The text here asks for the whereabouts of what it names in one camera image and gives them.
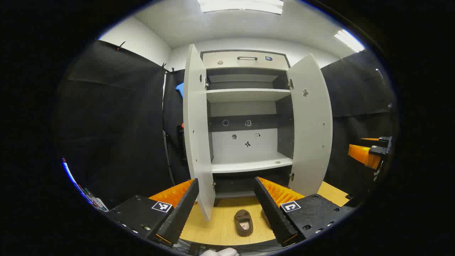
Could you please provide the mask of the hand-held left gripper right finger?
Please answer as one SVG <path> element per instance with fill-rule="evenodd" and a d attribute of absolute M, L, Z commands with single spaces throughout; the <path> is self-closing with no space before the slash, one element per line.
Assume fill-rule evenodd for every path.
<path fill-rule="evenodd" d="M 278 243 L 297 244 L 331 229 L 353 207 L 339 206 L 321 194 L 302 196 L 261 177 L 255 177 L 255 195 Z"/>

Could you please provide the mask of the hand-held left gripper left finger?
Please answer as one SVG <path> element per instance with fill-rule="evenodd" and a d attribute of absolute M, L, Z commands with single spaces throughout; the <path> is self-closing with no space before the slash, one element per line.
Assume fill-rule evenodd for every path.
<path fill-rule="evenodd" d="M 172 247 L 198 195 L 198 178 L 194 178 L 151 197 L 133 196 L 108 211 L 107 218 L 133 236 Z"/>

